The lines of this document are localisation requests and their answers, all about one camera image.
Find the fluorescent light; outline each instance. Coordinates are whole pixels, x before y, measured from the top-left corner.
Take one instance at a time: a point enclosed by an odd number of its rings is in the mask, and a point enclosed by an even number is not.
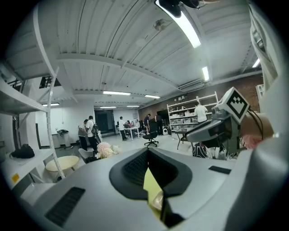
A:
[[[124,95],[124,96],[129,96],[130,93],[127,92],[108,92],[108,91],[103,91],[104,94],[108,95]]]
[[[116,108],[116,106],[101,106],[100,108]]]
[[[260,59],[257,59],[257,61],[254,63],[254,65],[252,66],[252,68],[255,68],[259,65],[260,63]]]
[[[145,95],[144,97],[156,98],[156,99],[159,99],[159,98],[160,98],[159,96],[150,96],[150,95]]]
[[[200,40],[198,38],[197,33],[195,32],[192,24],[186,18],[183,12],[181,12],[181,16],[179,18],[174,17],[170,12],[168,12],[164,7],[159,4],[159,1],[155,1],[156,5],[158,5],[161,9],[163,9],[182,29],[190,43],[194,48],[197,48],[200,45]]]
[[[208,67],[203,67],[202,70],[203,70],[203,74],[204,74],[205,81],[208,81],[208,80],[210,79],[210,78],[209,78]]]
[[[59,103],[52,103],[52,104],[50,104],[50,106],[57,106],[57,105],[59,105]]]

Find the pink flowers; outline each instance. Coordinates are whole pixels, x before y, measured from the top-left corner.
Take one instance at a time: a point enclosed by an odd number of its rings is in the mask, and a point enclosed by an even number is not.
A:
[[[109,143],[102,142],[98,145],[98,154],[96,158],[107,158],[111,157],[112,155],[119,154],[120,149],[116,145],[110,145]]]

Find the yellow tag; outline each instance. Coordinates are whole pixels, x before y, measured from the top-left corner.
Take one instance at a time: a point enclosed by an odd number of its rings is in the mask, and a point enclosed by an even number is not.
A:
[[[19,175],[18,175],[18,173],[16,173],[13,177],[12,177],[12,180],[13,180],[13,182],[14,183],[16,183],[18,180],[19,180]]]

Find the shelf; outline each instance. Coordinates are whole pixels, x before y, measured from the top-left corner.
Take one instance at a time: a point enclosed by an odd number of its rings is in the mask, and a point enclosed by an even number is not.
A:
[[[50,155],[52,155],[54,149],[35,149],[33,151],[35,156],[29,159],[10,158],[9,154],[6,154],[6,159],[0,164],[2,174],[11,189],[17,185],[39,163],[43,162]]]
[[[179,119],[192,118],[192,117],[196,117],[196,115],[182,116],[182,117],[178,117],[178,118],[170,118],[170,120],[179,120]]]
[[[210,103],[210,104],[206,104],[204,106],[214,106],[214,105],[217,105],[218,103]]]
[[[48,108],[21,94],[0,78],[0,113],[18,115],[33,111],[47,112]]]
[[[191,109],[195,109],[196,107],[190,107],[190,108],[186,108],[186,109],[180,109],[180,110],[176,110],[176,111],[170,111],[170,113],[173,112],[179,112],[179,111],[187,111],[187,110],[191,110]]]
[[[182,116],[182,117],[170,118],[170,119],[171,119],[171,120],[179,120],[179,119],[192,118],[192,117],[196,117],[196,115]]]
[[[183,124],[171,124],[171,126],[177,126],[177,125],[196,125],[198,123],[183,123]]]
[[[181,103],[175,103],[175,104],[172,104],[172,105],[168,105],[168,107],[178,106],[178,105],[182,105],[182,104],[186,104],[186,103],[190,103],[190,102],[195,102],[195,101],[197,101],[197,99],[192,99],[192,100],[188,100],[188,101],[181,102]]]
[[[204,96],[204,97],[201,97],[199,98],[199,100],[202,100],[202,99],[208,99],[208,98],[211,98],[211,97],[215,97],[216,95],[209,95],[209,96]]]

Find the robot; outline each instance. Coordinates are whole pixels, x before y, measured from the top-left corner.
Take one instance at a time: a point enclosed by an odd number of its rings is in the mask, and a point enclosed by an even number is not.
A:
[[[188,131],[189,142],[202,142],[206,147],[223,147],[228,153],[240,152],[241,122],[250,105],[234,87],[229,89],[212,109],[212,120]]]

